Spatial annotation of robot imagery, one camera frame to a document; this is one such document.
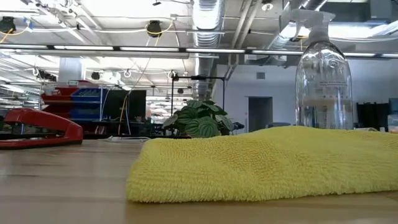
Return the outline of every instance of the yellow microfiber towel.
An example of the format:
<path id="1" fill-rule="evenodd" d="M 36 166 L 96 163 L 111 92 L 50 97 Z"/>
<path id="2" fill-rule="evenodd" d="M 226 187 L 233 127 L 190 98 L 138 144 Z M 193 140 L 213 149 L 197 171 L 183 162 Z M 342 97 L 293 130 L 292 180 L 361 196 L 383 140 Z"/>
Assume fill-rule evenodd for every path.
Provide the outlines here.
<path id="1" fill-rule="evenodd" d="M 398 135 L 289 126 L 147 141 L 127 180 L 135 202 L 263 201 L 398 190 Z"/>

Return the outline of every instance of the table surface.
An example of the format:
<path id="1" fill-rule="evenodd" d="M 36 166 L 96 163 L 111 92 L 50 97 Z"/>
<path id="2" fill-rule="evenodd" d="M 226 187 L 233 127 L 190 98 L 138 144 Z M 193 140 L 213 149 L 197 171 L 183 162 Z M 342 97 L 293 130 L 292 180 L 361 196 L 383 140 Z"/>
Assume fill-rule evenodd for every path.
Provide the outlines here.
<path id="1" fill-rule="evenodd" d="M 0 151 L 0 223 L 398 223 L 398 192 L 261 203 L 127 202 L 124 184 L 141 147 L 92 140 Z"/>

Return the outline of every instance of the stapler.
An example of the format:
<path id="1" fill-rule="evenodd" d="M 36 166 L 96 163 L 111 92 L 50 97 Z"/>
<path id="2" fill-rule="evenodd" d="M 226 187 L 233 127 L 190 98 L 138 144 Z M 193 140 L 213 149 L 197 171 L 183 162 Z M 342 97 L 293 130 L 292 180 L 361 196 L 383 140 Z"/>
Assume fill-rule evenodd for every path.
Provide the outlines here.
<path id="1" fill-rule="evenodd" d="M 0 149 L 28 149 L 34 147 L 64 146 L 81 144 L 83 142 L 83 128 L 76 123 L 60 116 L 31 108 L 18 108 L 8 112 L 5 123 L 27 124 L 57 130 L 57 134 L 49 134 L 40 139 L 21 139 L 0 141 Z"/>

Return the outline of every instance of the spray bottle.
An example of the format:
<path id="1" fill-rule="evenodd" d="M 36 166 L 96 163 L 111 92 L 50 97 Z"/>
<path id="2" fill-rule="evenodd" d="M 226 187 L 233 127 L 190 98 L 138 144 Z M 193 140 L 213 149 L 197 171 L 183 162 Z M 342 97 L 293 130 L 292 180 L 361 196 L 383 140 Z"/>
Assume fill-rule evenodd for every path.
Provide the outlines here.
<path id="1" fill-rule="evenodd" d="M 327 12 L 294 9 L 295 38 L 302 27 L 311 30 L 296 71 L 296 123 L 328 129 L 353 128 L 351 72 L 344 54 L 329 41 Z"/>

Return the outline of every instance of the wall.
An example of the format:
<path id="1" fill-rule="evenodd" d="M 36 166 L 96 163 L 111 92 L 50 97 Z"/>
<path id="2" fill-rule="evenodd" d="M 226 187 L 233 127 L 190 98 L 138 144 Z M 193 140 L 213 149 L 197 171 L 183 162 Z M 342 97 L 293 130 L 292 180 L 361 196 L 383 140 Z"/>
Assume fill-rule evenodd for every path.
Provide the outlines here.
<path id="1" fill-rule="evenodd" d="M 353 103 L 387 103 L 398 97 L 398 60 L 350 60 Z M 248 124 L 248 97 L 273 98 L 274 122 L 295 123 L 295 67 L 258 67 L 240 65 L 228 82 L 225 110 L 233 122 Z M 217 74 L 223 76 L 226 65 L 218 65 Z M 266 80 L 256 80 L 256 72 L 265 72 Z M 222 105 L 222 82 L 217 82 L 213 99 Z"/>

